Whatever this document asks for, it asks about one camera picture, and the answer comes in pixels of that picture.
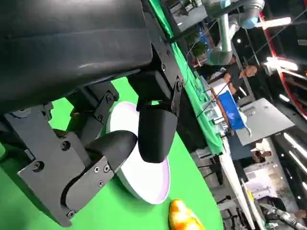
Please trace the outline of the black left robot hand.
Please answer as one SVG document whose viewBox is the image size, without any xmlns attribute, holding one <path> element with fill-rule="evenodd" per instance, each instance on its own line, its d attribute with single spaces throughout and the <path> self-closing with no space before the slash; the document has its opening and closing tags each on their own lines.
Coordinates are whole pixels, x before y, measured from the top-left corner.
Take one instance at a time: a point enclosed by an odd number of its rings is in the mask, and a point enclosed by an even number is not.
<svg viewBox="0 0 307 230">
<path fill-rule="evenodd" d="M 63 227 L 137 147 L 163 162 L 183 77 L 147 0 L 3 0 L 0 141 Z"/>
</svg>

